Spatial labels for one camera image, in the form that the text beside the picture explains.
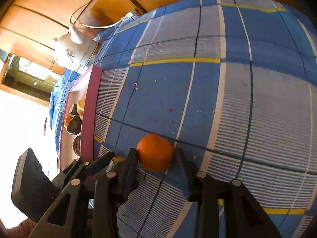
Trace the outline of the person's left hand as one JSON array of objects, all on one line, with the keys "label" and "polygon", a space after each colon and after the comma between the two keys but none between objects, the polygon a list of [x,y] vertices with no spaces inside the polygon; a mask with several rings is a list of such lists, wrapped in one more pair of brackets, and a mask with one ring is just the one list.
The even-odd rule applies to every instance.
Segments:
[{"label": "person's left hand", "polygon": [[10,238],[28,238],[36,226],[36,222],[27,218],[18,226],[7,229],[8,237]]}]

